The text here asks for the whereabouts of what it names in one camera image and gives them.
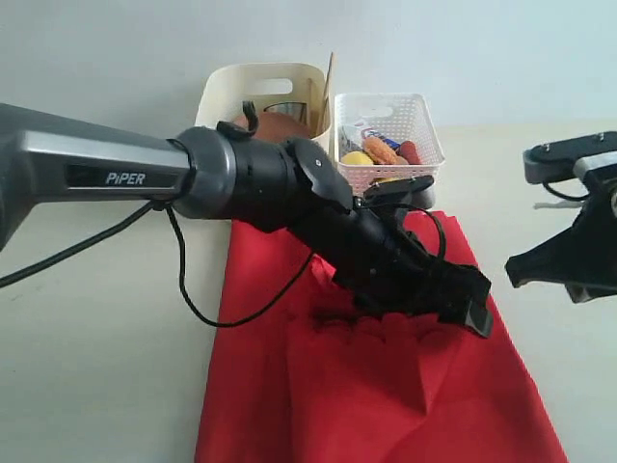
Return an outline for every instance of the white table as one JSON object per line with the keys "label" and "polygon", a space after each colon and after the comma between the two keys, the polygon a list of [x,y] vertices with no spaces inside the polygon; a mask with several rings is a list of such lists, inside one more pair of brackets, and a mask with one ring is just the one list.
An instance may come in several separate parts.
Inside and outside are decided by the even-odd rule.
{"label": "white table", "polygon": [[[513,289],[503,265],[577,214],[534,210],[557,200],[524,182],[521,152],[615,126],[439,131],[447,162],[437,206],[459,218],[493,281],[501,314],[573,462],[617,460],[617,299],[575,306],[560,286]],[[0,274],[102,230],[137,206],[40,206],[0,254]],[[215,316],[228,224],[181,225],[189,287]],[[214,332],[184,306],[176,270],[167,219],[150,213],[83,255],[0,290],[0,460],[192,461]]]}

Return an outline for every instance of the red fabric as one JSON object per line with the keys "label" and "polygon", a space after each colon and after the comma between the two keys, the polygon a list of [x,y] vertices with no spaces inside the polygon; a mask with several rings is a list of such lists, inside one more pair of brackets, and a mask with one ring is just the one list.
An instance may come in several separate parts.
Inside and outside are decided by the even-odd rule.
{"label": "red fabric", "polygon": [[[440,219],[447,258],[475,263],[456,219]],[[406,226],[436,252],[430,219]],[[268,302],[308,254],[286,231],[235,223],[221,320]],[[315,258],[271,312],[219,330],[197,462],[567,461],[492,300],[488,340],[430,315],[351,321],[332,273]]]}

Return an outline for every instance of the cream storage bin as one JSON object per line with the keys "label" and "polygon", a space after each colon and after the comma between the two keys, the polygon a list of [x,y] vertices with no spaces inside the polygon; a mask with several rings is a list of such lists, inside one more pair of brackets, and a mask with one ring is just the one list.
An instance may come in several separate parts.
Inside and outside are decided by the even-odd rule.
{"label": "cream storage bin", "polygon": [[[414,166],[352,166],[339,162],[347,151],[341,127],[364,119],[398,143],[411,140],[422,162]],[[436,176],[444,162],[442,147],[426,102],[413,94],[341,94],[335,98],[335,160],[338,170],[361,195],[375,178]]]}
{"label": "cream storage bin", "polygon": [[[214,128],[218,121],[233,121],[242,113],[242,101],[255,103],[257,112],[275,103],[308,103],[309,117],[317,124],[326,85],[324,73],[302,63],[258,63],[219,68],[208,78],[195,125]],[[326,129],[313,140],[330,151],[330,104],[326,108]]]}

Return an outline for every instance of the white plastic basket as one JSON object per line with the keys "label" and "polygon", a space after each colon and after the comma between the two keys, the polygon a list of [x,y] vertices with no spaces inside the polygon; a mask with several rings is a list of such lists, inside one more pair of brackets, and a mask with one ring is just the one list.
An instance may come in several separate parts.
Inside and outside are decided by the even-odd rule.
{"label": "white plastic basket", "polygon": [[[352,166],[340,158],[348,151],[341,143],[341,126],[366,120],[373,128],[398,143],[416,144],[421,165]],[[335,97],[335,160],[338,170],[361,195],[375,178],[411,178],[437,175],[445,161],[435,127],[421,95],[340,94]]]}
{"label": "white plastic basket", "polygon": [[[287,81],[288,93],[256,93],[259,84]],[[308,103],[310,117],[316,122],[326,85],[324,73],[303,63],[254,63],[219,68],[210,74],[201,96],[195,125],[214,128],[218,121],[233,121],[242,114],[242,101],[251,100],[257,112],[284,101]],[[330,152],[330,104],[326,108],[326,129],[313,140]]]}

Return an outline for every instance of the piper logo text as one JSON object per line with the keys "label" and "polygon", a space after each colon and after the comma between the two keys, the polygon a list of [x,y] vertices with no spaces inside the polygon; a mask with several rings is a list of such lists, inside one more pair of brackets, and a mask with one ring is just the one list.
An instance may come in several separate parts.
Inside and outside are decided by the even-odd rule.
{"label": "piper logo text", "polygon": [[137,174],[134,172],[110,172],[105,180],[106,185],[135,185],[141,186],[144,184],[146,174]]}

